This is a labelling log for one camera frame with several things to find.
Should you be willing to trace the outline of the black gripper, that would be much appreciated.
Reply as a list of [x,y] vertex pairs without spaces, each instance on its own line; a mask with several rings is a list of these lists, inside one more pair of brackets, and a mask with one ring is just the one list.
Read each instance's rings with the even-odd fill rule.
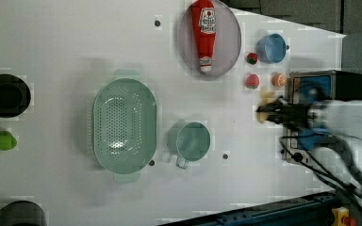
[[300,131],[309,127],[307,120],[308,105],[284,105],[279,101],[261,105],[257,108],[258,113],[274,113],[282,110],[282,117],[270,115],[268,121],[276,124],[284,124],[292,131]]

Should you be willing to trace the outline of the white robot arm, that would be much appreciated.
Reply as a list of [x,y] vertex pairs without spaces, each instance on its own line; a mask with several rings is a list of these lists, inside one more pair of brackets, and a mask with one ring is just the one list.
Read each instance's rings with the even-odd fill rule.
[[294,161],[362,202],[362,101],[291,104],[279,97],[260,105],[256,115],[289,130],[279,141],[297,142]]

